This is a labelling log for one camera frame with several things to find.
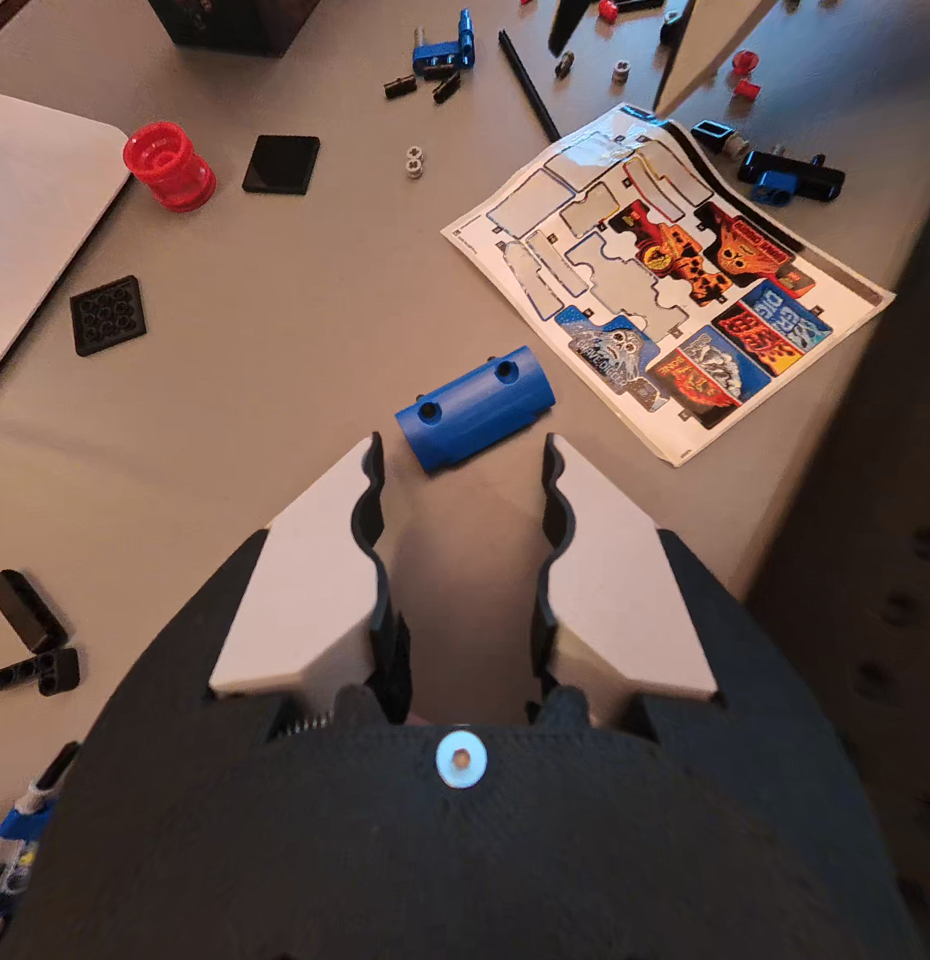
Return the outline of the toy brick truck model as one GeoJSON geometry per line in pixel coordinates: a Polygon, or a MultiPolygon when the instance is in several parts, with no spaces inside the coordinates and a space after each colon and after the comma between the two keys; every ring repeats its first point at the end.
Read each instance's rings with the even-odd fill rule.
{"type": "Polygon", "coordinates": [[[82,746],[66,743],[0,823],[0,941],[28,889],[42,835],[82,746]]]}

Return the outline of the colourful sticker sheet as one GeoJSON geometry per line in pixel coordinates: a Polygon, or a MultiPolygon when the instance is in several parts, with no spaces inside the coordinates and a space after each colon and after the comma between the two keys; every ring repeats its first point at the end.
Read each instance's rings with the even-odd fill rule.
{"type": "Polygon", "coordinates": [[[675,468],[894,299],[737,193],[688,130],[628,103],[442,234],[675,468]]]}

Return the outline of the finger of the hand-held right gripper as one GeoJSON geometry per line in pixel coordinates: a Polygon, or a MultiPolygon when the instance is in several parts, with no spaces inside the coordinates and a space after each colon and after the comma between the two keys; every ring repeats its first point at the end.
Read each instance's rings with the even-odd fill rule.
{"type": "Polygon", "coordinates": [[[689,1],[675,28],[652,112],[672,114],[738,49],[776,1],[689,1]]]}
{"type": "Polygon", "coordinates": [[[564,53],[567,44],[591,6],[588,0],[561,0],[557,2],[547,39],[547,48],[553,56],[564,53]]]}

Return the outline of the white book stand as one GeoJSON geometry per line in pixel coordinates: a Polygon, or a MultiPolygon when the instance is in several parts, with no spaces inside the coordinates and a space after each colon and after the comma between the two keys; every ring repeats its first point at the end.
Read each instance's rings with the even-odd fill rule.
{"type": "Polygon", "coordinates": [[[0,94],[0,366],[124,188],[127,139],[0,94]]]}

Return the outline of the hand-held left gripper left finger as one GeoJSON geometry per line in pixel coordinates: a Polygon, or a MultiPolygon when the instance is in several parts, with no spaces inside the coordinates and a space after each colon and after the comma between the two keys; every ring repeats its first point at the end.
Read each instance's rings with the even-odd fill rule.
{"type": "Polygon", "coordinates": [[[382,438],[362,439],[276,515],[209,680],[216,694],[335,694],[394,665],[382,438]]]}

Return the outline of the blue connector brick piece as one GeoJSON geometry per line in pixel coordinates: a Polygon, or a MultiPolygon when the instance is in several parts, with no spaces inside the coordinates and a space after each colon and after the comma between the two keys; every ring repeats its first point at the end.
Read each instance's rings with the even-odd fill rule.
{"type": "Polygon", "coordinates": [[[423,27],[418,25],[414,28],[412,68],[417,77],[434,79],[458,70],[471,70],[475,60],[474,30],[468,8],[460,11],[456,39],[428,42],[423,27]]]}

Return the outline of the blue curved panel piece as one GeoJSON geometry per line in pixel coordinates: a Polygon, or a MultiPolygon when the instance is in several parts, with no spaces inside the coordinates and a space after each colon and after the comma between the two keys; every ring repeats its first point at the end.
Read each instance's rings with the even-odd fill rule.
{"type": "Polygon", "coordinates": [[[541,364],[523,346],[422,395],[396,420],[422,470],[433,474],[532,425],[555,402],[541,364]]]}

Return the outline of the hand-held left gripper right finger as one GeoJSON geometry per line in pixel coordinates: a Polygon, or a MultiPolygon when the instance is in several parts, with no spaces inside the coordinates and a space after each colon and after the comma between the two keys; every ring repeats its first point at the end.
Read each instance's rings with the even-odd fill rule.
{"type": "Polygon", "coordinates": [[[531,627],[543,699],[639,694],[708,702],[718,685],[667,558],[662,528],[570,442],[543,450],[543,534],[531,627]]]}

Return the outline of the black angled beam piece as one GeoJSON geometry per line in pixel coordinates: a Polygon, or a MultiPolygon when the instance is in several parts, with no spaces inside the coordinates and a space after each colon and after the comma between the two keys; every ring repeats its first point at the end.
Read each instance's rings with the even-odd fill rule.
{"type": "Polygon", "coordinates": [[[80,681],[78,652],[71,647],[38,654],[0,669],[0,693],[34,682],[41,696],[52,697],[75,690],[80,681]]]}

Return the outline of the black toy set box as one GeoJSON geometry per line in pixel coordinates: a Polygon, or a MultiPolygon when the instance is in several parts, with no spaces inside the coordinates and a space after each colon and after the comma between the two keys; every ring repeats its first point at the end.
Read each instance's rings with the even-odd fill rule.
{"type": "Polygon", "coordinates": [[[281,58],[319,1],[149,1],[178,47],[281,58]]]}

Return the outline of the black square plate piece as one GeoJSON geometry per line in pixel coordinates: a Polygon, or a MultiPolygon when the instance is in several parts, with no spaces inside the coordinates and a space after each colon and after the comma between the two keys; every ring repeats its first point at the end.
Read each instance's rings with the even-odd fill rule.
{"type": "Polygon", "coordinates": [[[141,288],[132,274],[70,298],[75,352],[101,353],[147,333],[141,288]]]}

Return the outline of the black and blue brick piece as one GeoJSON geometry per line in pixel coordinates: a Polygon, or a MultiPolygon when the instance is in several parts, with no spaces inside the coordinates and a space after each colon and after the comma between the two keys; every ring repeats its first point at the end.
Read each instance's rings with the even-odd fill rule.
{"type": "Polygon", "coordinates": [[[846,173],[826,164],[826,156],[810,161],[770,151],[750,150],[740,162],[737,179],[750,186],[749,198],[760,206],[783,208],[794,198],[830,203],[841,194],[846,173]]]}

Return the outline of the thin black rod piece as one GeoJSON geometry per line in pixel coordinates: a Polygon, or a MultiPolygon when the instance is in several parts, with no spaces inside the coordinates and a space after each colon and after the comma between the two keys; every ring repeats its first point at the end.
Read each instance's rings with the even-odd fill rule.
{"type": "Polygon", "coordinates": [[[543,98],[536,88],[531,76],[529,75],[523,61],[521,60],[519,53],[512,42],[510,36],[507,33],[507,30],[501,29],[497,34],[498,47],[501,53],[504,55],[507,65],[511,70],[514,78],[516,79],[519,87],[524,95],[526,102],[531,108],[532,113],[535,115],[536,119],[539,122],[540,127],[543,130],[543,133],[549,143],[556,143],[561,138],[562,135],[558,131],[558,128],[551,117],[550,112],[548,111],[543,98]]]}

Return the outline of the scattered small brick pieces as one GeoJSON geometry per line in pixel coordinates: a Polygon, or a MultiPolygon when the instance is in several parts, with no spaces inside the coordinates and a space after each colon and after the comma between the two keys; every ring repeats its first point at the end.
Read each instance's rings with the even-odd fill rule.
{"type": "MultiPolygon", "coordinates": [[[[556,171],[561,165],[630,162],[645,148],[665,152],[675,143],[671,129],[679,106],[671,114],[653,113],[652,106],[667,45],[675,39],[686,4],[591,2],[564,53],[556,57],[549,52],[547,39],[557,2],[506,3],[519,18],[510,31],[511,40],[562,135],[556,143],[547,141],[506,63],[512,76],[507,90],[519,94],[548,148],[540,166],[556,171]]],[[[759,52],[751,34],[680,107],[696,92],[721,81],[733,106],[754,104],[762,91],[760,69],[768,55],[759,52]]]]}

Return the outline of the small black tile piece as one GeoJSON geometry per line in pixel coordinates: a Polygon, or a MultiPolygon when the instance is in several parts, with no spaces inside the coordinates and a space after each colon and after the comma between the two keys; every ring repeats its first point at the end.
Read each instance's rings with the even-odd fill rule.
{"type": "Polygon", "coordinates": [[[304,196],[321,149],[310,135],[262,134],[256,138],[242,189],[250,194],[304,196]]]}

